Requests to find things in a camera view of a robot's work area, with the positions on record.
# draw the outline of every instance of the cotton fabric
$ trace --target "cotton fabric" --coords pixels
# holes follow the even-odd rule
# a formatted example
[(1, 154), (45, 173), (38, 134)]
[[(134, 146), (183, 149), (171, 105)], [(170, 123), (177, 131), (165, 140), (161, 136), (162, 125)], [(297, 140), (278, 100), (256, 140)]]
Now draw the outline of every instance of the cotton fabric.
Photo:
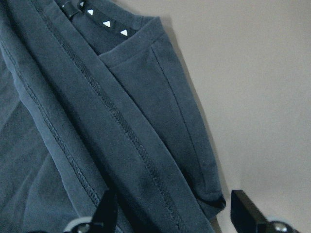
[(213, 232), (217, 166), (159, 17), (64, 3), (1, 2), (1, 228), (61, 232), (114, 187), (116, 232)]

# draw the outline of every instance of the white background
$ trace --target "white background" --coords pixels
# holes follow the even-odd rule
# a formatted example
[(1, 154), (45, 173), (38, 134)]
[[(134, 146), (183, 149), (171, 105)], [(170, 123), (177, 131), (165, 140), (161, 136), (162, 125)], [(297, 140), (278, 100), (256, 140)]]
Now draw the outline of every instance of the white background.
[(161, 16), (230, 192), (311, 233), (311, 1), (115, 0)]

